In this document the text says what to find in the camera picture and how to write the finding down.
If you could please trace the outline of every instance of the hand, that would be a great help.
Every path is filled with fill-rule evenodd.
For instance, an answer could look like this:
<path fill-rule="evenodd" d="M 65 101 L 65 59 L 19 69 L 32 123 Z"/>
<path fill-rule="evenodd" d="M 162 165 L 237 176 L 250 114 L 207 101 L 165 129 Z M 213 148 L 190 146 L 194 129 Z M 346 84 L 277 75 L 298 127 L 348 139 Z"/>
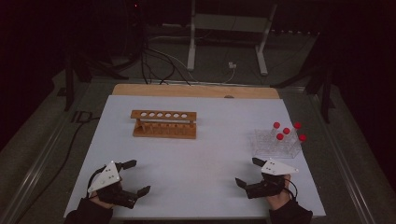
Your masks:
<path fill-rule="evenodd" d="M 114 203 L 104 203 L 104 202 L 100 201 L 96 191 L 94 191 L 91 194 L 90 201 L 93 202 L 93 203 L 96 203 L 96 204 L 98 204 L 98 205 L 100 205 L 100 206 L 102 206 L 102 207 L 104 207 L 106 209 L 110 209 L 110 208 L 115 206 Z"/>
<path fill-rule="evenodd" d="M 288 189 L 291 176 L 284 175 L 284 178 L 285 178 L 285 188 Z M 282 207 L 283 205 L 285 205 L 288 201 L 290 201 L 290 194 L 288 191 L 283 189 L 279 194 L 265 197 L 265 199 L 270 204 L 272 210 L 276 210 Z"/>

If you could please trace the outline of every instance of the robotic hand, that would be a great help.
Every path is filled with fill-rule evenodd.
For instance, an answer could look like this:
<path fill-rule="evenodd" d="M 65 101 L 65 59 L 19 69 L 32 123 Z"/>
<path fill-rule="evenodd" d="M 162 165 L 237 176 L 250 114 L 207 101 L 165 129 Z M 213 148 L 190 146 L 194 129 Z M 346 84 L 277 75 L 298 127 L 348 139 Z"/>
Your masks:
<path fill-rule="evenodd" d="M 241 179 L 235 179 L 236 185 L 247 192 L 247 197 L 249 199 L 274 196 L 279 194 L 282 190 L 286 190 L 290 193 L 293 200 L 295 200 L 297 197 L 297 188 L 296 195 L 294 196 L 289 189 L 285 188 L 285 178 L 283 175 L 298 173 L 298 169 L 273 159 L 262 161 L 260 159 L 253 158 L 252 161 L 253 164 L 262 168 L 262 181 L 257 184 L 248 185 Z"/>
<path fill-rule="evenodd" d="M 129 169 L 136 166 L 136 161 L 127 161 L 125 163 L 115 163 L 112 161 L 107 166 L 98 169 L 90 178 L 88 183 L 88 192 L 92 193 L 96 190 L 100 201 L 104 203 L 113 203 L 116 205 L 134 208 L 137 199 L 149 193 L 150 186 L 146 186 L 137 191 L 136 194 L 122 190 L 120 184 L 120 169 Z M 98 175 L 98 178 L 92 183 L 93 178 Z"/>

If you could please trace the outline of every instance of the red test tube cap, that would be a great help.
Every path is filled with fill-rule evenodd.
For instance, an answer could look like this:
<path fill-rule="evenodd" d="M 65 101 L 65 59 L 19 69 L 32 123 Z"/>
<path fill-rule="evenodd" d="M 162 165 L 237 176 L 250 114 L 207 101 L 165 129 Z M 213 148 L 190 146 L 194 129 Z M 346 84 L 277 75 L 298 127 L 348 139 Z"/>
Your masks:
<path fill-rule="evenodd" d="M 300 122 L 295 122 L 294 125 L 293 125 L 293 127 L 294 127 L 295 129 L 301 129 L 301 123 L 300 123 Z"/>
<path fill-rule="evenodd" d="M 284 128 L 283 129 L 283 133 L 284 134 L 289 134 L 290 133 L 290 129 L 289 128 Z"/>
<path fill-rule="evenodd" d="M 280 123 L 279 122 L 275 122 L 274 123 L 274 128 L 278 129 L 280 127 Z"/>
<path fill-rule="evenodd" d="M 304 142 L 304 141 L 306 140 L 305 134 L 300 134 L 300 135 L 298 136 L 298 139 L 299 139 L 301 142 Z"/>
<path fill-rule="evenodd" d="M 283 134 L 282 133 L 277 134 L 276 135 L 276 139 L 279 140 L 279 141 L 282 140 L 283 139 Z"/>

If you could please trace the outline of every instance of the white tabletop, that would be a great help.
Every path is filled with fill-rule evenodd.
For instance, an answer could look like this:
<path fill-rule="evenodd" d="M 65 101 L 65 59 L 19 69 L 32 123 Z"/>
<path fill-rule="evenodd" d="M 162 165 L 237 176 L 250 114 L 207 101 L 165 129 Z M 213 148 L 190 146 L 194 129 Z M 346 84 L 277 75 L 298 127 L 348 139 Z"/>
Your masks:
<path fill-rule="evenodd" d="M 197 138 L 133 137 L 133 109 L 197 112 Z M 123 189 L 136 192 L 150 185 L 150 192 L 134 209 L 116 206 L 114 218 L 268 217 L 266 201 L 248 199 L 234 179 L 261 181 L 261 168 L 251 162 L 249 137 L 255 129 L 270 129 L 274 121 L 291 126 L 282 100 L 110 95 L 65 214 L 85 197 L 94 171 L 110 161 L 137 160 L 136 167 L 120 171 Z M 303 152 L 279 161 L 300 171 L 291 176 L 299 204 L 314 216 L 325 216 Z"/>

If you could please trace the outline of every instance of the sleeve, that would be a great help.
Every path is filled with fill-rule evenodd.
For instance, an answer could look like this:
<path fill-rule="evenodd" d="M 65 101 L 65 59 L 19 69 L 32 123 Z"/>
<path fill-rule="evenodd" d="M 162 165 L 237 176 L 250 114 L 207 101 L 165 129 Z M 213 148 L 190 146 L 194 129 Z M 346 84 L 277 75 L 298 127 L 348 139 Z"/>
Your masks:
<path fill-rule="evenodd" d="M 273 224 L 308 224 L 311 222 L 312 215 L 312 211 L 305 210 L 293 200 L 279 209 L 270 210 Z"/>
<path fill-rule="evenodd" d="M 78 209 L 67 214 L 64 224 L 108 224 L 112 217 L 113 209 L 106 209 L 88 199 L 81 199 Z"/>

